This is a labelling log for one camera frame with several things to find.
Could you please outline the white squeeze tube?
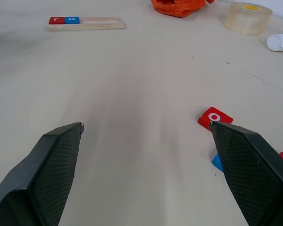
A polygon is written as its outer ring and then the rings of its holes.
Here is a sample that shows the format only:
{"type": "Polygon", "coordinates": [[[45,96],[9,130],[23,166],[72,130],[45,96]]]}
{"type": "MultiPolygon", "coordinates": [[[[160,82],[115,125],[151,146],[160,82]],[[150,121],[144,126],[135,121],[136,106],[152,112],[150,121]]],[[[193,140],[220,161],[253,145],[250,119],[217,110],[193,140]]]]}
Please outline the white squeeze tube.
{"type": "Polygon", "coordinates": [[[266,44],[271,51],[283,52],[283,34],[274,34],[269,36],[266,44]]]}

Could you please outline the crumpled orange cloth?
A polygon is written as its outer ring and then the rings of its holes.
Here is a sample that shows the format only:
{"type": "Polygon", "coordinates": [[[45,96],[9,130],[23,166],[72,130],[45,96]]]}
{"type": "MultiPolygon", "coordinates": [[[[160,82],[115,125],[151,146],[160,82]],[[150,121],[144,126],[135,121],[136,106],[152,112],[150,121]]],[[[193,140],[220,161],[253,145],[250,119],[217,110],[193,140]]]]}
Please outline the crumpled orange cloth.
{"type": "Polygon", "coordinates": [[[187,17],[215,0],[151,0],[154,9],[164,15],[187,17]]]}

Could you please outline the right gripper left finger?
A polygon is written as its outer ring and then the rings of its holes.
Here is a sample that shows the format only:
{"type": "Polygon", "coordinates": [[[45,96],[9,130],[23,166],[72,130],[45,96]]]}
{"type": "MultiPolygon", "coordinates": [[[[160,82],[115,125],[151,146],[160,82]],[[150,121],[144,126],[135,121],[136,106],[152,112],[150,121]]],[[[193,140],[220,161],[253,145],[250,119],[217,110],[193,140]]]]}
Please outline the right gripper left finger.
{"type": "Polygon", "coordinates": [[[58,226],[72,183],[84,125],[58,127],[0,183],[0,226],[58,226]]]}

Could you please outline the red letter tile r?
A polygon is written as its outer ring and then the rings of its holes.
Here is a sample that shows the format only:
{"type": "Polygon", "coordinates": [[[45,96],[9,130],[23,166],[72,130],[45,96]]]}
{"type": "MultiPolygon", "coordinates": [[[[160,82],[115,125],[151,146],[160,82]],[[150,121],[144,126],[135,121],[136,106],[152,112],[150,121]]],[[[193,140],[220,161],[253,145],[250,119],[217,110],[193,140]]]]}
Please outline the red letter tile r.
{"type": "Polygon", "coordinates": [[[64,24],[65,17],[53,16],[50,17],[49,24],[64,24]]]}

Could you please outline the wooden letter tray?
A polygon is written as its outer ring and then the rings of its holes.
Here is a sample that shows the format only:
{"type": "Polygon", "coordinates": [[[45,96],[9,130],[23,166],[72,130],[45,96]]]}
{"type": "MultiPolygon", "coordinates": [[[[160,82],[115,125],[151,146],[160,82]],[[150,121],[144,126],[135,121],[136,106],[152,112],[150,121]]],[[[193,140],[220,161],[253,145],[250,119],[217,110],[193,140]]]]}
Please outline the wooden letter tray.
{"type": "Polygon", "coordinates": [[[48,31],[89,31],[125,29],[120,17],[80,17],[79,24],[48,24],[48,31]]]}

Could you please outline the clear tape roll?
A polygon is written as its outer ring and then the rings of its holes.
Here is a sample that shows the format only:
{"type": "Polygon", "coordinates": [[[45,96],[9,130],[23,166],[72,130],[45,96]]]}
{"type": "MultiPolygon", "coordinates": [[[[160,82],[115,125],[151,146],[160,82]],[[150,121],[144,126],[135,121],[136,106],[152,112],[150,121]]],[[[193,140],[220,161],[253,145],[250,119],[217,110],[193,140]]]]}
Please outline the clear tape roll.
{"type": "Polygon", "coordinates": [[[271,9],[261,5],[234,2],[230,5],[223,24],[232,32],[256,36],[265,31],[272,13],[271,9]]]}

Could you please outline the red letter tile o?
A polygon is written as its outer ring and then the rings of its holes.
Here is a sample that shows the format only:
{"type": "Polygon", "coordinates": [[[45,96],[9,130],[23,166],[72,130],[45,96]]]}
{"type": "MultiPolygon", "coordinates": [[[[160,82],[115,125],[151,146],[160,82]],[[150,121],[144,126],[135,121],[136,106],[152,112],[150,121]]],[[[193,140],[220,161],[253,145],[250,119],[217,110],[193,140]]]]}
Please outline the red letter tile o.
{"type": "Polygon", "coordinates": [[[233,118],[214,107],[210,107],[209,109],[207,109],[198,118],[198,124],[207,130],[210,130],[210,124],[213,121],[220,121],[220,122],[231,124],[233,122],[233,118]]]}

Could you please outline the blue letter tile t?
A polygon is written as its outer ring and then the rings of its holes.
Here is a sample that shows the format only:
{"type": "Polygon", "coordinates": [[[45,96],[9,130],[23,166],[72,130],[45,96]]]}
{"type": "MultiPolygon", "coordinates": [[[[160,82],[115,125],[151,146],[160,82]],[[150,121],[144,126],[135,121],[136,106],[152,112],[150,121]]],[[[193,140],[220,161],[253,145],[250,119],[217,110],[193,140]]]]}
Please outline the blue letter tile t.
{"type": "Polygon", "coordinates": [[[216,168],[218,168],[221,172],[224,172],[224,171],[223,171],[222,164],[221,164],[221,160],[220,160],[220,157],[219,157],[218,154],[216,154],[215,157],[213,158],[212,164],[213,164],[216,168]]]}

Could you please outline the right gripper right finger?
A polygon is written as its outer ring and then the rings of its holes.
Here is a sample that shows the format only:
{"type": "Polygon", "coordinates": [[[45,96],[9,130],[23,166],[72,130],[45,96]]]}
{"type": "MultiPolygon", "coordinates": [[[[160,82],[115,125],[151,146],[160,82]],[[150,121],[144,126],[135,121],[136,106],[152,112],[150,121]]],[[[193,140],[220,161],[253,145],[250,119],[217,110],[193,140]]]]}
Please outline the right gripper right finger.
{"type": "Polygon", "coordinates": [[[213,121],[227,184],[249,226],[283,226],[283,158],[258,133],[213,121]]]}

